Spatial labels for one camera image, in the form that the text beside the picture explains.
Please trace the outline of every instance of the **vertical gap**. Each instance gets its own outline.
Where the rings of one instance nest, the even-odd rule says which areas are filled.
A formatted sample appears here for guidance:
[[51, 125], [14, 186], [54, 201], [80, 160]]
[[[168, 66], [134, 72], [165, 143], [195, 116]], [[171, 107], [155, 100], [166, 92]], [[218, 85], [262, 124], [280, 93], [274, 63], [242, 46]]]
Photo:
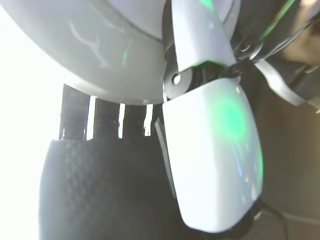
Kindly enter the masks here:
[[96, 96], [90, 96], [88, 121], [86, 124], [86, 140], [87, 141], [94, 138], [96, 99], [97, 99]]
[[122, 139], [124, 134], [124, 119], [125, 119], [125, 111], [126, 111], [126, 105], [124, 103], [120, 104], [119, 108], [119, 128], [118, 128], [118, 137]]
[[144, 135], [146, 137], [151, 136], [151, 122], [152, 122], [152, 116], [154, 112], [154, 105], [148, 104], [146, 106], [146, 114], [145, 114], [145, 120], [144, 120]]

